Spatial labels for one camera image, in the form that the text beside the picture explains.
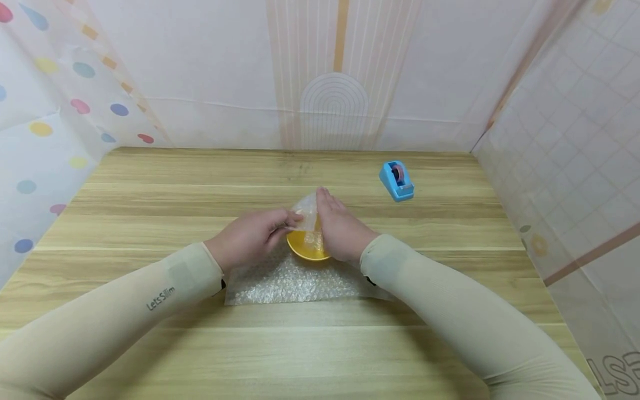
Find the backdrop wall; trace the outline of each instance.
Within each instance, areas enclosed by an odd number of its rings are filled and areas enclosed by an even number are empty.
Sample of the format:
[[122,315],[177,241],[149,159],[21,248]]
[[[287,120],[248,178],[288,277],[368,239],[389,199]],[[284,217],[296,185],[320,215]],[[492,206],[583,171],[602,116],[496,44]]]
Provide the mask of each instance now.
[[640,396],[640,4],[587,1],[476,148],[581,350]]

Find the table surface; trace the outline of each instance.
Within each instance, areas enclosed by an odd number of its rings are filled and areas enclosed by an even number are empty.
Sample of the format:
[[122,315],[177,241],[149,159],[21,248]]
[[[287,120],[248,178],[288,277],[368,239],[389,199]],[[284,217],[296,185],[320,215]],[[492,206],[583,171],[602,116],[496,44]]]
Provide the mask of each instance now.
[[[415,198],[378,172],[402,160]],[[123,148],[108,155],[0,293],[0,337],[220,231],[247,209],[328,187],[372,228],[489,287],[587,364],[468,154]],[[408,307],[371,299],[224,307],[169,318],[71,399],[486,399]]]

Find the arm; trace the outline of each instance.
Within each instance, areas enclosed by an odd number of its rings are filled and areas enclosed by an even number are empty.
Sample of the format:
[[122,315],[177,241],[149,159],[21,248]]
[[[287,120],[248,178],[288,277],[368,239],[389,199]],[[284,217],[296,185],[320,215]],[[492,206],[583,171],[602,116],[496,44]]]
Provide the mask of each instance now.
[[259,261],[300,218],[284,209],[247,214],[26,325],[0,342],[0,398],[67,397],[160,321],[219,292],[229,270]]
[[484,380],[494,400],[599,399],[555,342],[473,279],[379,235],[326,189],[317,192],[324,245],[411,307]]

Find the yellow dot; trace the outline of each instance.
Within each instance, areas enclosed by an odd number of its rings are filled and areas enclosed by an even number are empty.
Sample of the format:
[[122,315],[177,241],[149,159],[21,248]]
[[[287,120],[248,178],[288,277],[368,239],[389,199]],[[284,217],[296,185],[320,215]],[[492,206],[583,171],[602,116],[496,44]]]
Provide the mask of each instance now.
[[29,125],[29,130],[37,136],[48,136],[53,133],[53,129],[44,122],[34,122]]
[[36,67],[45,74],[53,74],[58,70],[58,65],[52,59],[46,57],[36,58]]
[[87,160],[84,157],[71,157],[71,160],[69,160],[69,165],[77,169],[84,168],[86,164]]

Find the polka dot wallpaper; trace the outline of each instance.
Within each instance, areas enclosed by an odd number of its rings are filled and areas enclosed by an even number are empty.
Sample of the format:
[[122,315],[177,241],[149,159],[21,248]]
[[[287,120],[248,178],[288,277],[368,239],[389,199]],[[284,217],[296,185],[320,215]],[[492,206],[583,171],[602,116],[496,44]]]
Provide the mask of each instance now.
[[54,3],[0,0],[0,287],[102,156],[166,145]]

